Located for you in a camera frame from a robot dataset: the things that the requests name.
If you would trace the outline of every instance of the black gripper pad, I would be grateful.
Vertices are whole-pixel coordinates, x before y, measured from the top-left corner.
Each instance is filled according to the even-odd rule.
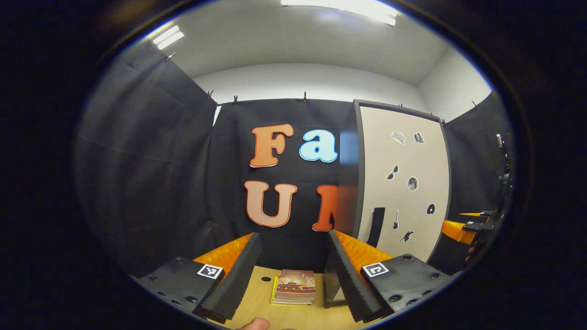
[[[242,249],[226,278],[206,298],[202,307],[216,316],[232,319],[245,295],[259,255],[261,255],[261,238],[259,233],[254,233]]]
[[[332,254],[336,275],[349,304],[350,313],[355,322],[361,320],[368,322],[371,320],[371,316],[376,315],[384,305],[373,295],[357,274],[334,231],[329,230],[328,236],[328,253]]]

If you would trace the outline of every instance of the wooden table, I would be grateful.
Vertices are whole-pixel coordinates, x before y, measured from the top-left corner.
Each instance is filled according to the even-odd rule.
[[[269,330],[354,330],[377,321],[355,322],[347,305],[324,308],[324,274],[314,274],[317,297],[312,305],[271,305],[273,280],[280,272],[281,270],[255,266],[241,305],[232,320],[227,320],[222,326],[238,329],[251,322],[253,318],[260,317],[271,323]],[[262,277],[269,277],[271,281],[265,282],[261,280]]]

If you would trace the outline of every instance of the black curtain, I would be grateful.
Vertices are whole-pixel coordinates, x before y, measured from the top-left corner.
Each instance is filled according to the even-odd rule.
[[[498,93],[491,92],[477,107],[448,122],[444,128],[451,164],[451,197],[448,220],[460,221],[459,213],[492,210],[501,201],[501,182],[505,160],[498,148],[501,134],[511,155],[515,178],[516,152],[510,119]],[[461,270],[468,245],[442,234],[429,264],[453,274]]]
[[[203,247],[215,247],[252,231],[261,235],[262,254],[258,265],[274,269],[291,268],[324,272],[326,233],[312,229],[318,220],[321,197],[316,189],[323,184],[338,185],[339,159],[332,163],[306,161],[299,155],[305,141],[302,136],[313,129],[339,136],[350,102],[297,99],[255,100],[224,104],[212,132],[207,172],[207,197],[210,202],[208,231]],[[274,156],[273,167],[252,168],[255,155],[255,127],[290,124],[293,136],[285,138],[285,151]],[[291,216],[282,227],[269,228],[249,219],[246,211],[247,180],[269,185],[263,208],[267,215],[278,211],[276,184],[293,184],[298,191],[292,197]]]
[[[196,257],[216,104],[151,42],[111,64],[75,140],[80,201],[106,250],[141,277]]]

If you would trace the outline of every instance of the book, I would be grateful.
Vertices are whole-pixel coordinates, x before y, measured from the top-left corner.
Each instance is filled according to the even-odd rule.
[[[304,306],[304,305],[309,305],[312,303],[311,301],[308,301],[308,302],[304,302],[304,303],[300,304],[299,301],[297,301],[297,303],[291,304],[290,300],[275,299],[275,288],[277,288],[277,281],[278,280],[279,280],[279,277],[275,277],[275,280],[273,281],[273,291],[271,293],[271,305],[273,305],[273,306]]]
[[[314,272],[282,270],[277,281],[274,298],[280,301],[293,300],[311,303],[316,299]]]

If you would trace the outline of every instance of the fluorescent light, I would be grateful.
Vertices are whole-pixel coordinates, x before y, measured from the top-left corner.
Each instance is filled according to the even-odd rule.
[[[161,26],[159,26],[158,28],[156,28],[155,30],[151,31],[151,33],[149,33],[145,38],[147,39],[153,39],[155,38],[157,35],[159,35],[160,33],[162,33],[163,31],[166,31],[168,28],[173,26],[173,22],[169,21]]]
[[[377,0],[281,0],[283,6],[314,6],[366,16],[394,26],[397,10]]]
[[[158,45],[161,41],[165,40],[167,37],[171,36],[172,34],[176,33],[177,31],[179,31],[180,28],[176,26],[172,27],[171,29],[163,32],[162,35],[156,37],[155,39],[153,39],[153,42]]]
[[[184,35],[181,31],[177,32],[176,34],[172,35],[171,37],[165,39],[165,41],[163,41],[162,43],[158,44],[157,47],[159,49],[163,49],[169,45],[171,45],[172,43],[178,41],[179,39],[183,38]]]

